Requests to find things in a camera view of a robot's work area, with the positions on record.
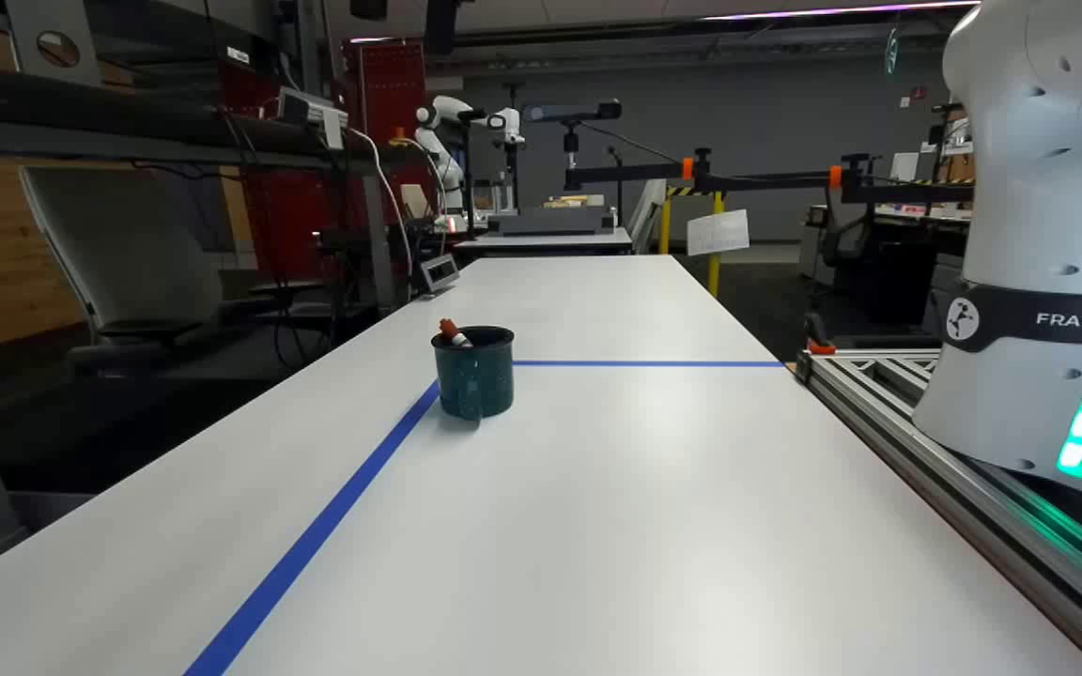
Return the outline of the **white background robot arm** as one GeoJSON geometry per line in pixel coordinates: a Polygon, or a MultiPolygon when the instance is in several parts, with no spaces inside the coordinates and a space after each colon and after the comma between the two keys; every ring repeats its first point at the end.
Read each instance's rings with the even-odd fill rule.
{"type": "Polygon", "coordinates": [[[484,111],[453,93],[437,93],[428,105],[418,108],[412,148],[426,153],[437,176],[437,205],[442,214],[453,214],[467,230],[478,230],[484,225],[484,214],[469,200],[467,165],[439,140],[442,126],[458,135],[488,126],[501,135],[502,151],[514,151],[526,144],[521,111],[517,108],[484,111]]]}

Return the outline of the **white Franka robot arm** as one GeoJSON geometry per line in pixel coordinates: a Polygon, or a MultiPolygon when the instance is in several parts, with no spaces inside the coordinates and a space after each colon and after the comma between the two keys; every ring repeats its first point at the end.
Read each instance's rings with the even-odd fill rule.
{"type": "Polygon", "coordinates": [[[913,423],[1082,491],[1082,0],[979,0],[948,36],[972,223],[913,423]]]}

